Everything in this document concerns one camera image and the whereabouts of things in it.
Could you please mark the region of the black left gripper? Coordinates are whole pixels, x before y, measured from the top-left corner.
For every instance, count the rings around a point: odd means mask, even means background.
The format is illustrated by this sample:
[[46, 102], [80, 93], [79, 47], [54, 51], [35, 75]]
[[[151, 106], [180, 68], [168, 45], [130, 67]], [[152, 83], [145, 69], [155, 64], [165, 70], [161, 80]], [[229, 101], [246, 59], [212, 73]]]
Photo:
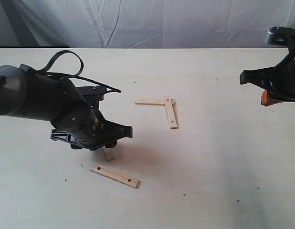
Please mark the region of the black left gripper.
[[59, 98], [53, 102], [54, 127], [50, 139], [70, 144], [72, 149], [115, 148], [118, 140], [132, 138], [133, 129], [108, 121], [99, 110], [99, 101], [86, 102], [83, 97], [77, 100]]

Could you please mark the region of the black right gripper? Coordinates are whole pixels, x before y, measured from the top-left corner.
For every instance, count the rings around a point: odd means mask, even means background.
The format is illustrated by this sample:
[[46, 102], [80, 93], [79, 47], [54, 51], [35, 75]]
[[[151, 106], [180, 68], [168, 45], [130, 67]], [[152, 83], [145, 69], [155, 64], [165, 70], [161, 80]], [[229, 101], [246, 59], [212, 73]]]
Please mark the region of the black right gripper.
[[290, 49], [274, 67], [242, 71], [240, 84], [247, 83], [264, 89], [260, 99], [265, 107], [275, 102], [295, 102], [295, 49]]

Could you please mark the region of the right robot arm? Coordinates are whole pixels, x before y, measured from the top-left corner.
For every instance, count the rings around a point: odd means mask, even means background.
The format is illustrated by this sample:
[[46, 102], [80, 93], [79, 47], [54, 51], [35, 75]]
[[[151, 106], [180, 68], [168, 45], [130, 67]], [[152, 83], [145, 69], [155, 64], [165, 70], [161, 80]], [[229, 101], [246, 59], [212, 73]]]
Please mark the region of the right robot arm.
[[274, 67], [244, 70], [240, 84], [253, 84], [264, 89], [261, 105], [295, 102], [295, 45], [288, 46], [288, 55]]

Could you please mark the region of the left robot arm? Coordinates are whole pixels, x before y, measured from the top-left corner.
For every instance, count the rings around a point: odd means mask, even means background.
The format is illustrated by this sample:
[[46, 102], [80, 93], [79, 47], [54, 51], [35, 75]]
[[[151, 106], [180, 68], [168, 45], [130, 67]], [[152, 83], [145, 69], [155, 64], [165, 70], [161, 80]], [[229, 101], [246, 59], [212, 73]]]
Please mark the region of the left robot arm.
[[116, 147], [131, 138], [131, 126], [108, 121], [99, 110], [104, 86], [76, 87], [70, 79], [46, 77], [29, 66], [0, 67], [0, 115], [48, 121], [54, 127], [51, 140], [72, 149]]

